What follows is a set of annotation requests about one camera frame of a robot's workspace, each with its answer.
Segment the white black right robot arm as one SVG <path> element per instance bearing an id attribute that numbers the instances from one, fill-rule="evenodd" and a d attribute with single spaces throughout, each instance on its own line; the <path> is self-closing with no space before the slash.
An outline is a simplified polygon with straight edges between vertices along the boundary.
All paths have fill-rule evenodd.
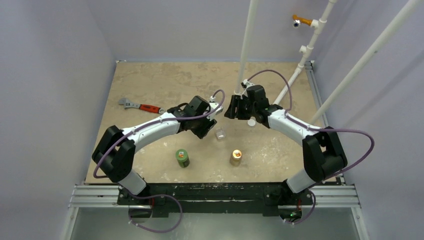
<path id="1" fill-rule="evenodd" d="M 284 202 L 294 203 L 302 191 L 347 166 L 344 149 L 333 128 L 315 128 L 281 106 L 270 104 L 261 85 L 248 87 L 246 92 L 244 96 L 232 95 L 226 118 L 255 118 L 257 123 L 286 135 L 302 147 L 303 168 L 282 183 L 280 196 Z"/>

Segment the clear plastic pill organizer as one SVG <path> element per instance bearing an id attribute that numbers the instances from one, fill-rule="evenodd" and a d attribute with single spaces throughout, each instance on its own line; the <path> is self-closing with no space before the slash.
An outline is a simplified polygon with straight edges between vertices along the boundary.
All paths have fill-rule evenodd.
<path id="1" fill-rule="evenodd" d="M 217 138 L 218 140 L 223 140 L 223 139 L 225 139 L 225 138 L 226 138 L 226 133 L 225 133 L 225 131 L 224 131 L 222 128 L 218 128 L 218 129 L 215 131 L 215 135 L 216 135 L 216 138 Z"/>

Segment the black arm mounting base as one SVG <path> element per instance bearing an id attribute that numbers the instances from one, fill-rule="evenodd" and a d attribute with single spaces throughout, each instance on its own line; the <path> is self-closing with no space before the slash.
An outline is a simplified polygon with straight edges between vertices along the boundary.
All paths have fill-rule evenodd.
<path id="1" fill-rule="evenodd" d="M 149 183 L 138 195 L 119 189 L 118 205 L 152 207 L 155 218 L 170 213 L 261 214 L 299 219 L 314 202 L 311 191 L 290 193 L 283 182 Z"/>

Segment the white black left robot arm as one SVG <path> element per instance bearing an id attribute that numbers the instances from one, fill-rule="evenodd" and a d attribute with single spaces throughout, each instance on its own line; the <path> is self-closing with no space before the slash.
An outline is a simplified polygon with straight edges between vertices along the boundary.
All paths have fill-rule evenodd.
<path id="1" fill-rule="evenodd" d="M 120 129 L 115 125 L 106 129 L 92 154 L 96 163 L 93 176 L 101 178 L 98 171 L 113 183 L 118 183 L 130 193 L 138 205 L 146 203 L 149 191 L 146 181 L 133 169 L 135 154 L 145 146 L 164 137 L 191 131 L 204 138 L 217 123 L 215 114 L 223 110 L 222 103 L 196 95 L 189 103 L 169 108 L 157 118 L 136 126 Z"/>

